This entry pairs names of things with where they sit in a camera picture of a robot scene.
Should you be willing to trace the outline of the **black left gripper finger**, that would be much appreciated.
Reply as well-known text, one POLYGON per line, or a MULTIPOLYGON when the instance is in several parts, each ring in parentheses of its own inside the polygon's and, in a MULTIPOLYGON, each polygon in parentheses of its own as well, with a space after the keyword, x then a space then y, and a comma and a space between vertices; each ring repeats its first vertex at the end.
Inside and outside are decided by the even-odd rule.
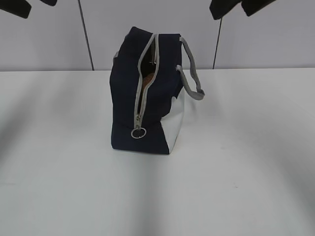
POLYGON ((40 1, 49 6, 55 6, 57 4, 57 0, 40 0, 40 1))
POLYGON ((26 0, 0 0, 0 9, 27 19, 32 6, 26 0))

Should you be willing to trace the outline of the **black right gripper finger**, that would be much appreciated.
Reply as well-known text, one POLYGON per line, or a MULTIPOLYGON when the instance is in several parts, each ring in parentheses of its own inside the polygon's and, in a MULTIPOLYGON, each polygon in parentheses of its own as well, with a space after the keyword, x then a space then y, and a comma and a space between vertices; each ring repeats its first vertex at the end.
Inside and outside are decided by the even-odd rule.
POLYGON ((263 9, 291 10, 301 7, 306 0, 242 0, 241 7, 249 17, 263 9))
POLYGON ((212 0, 209 10, 214 20, 219 20, 229 13, 242 0, 212 0))

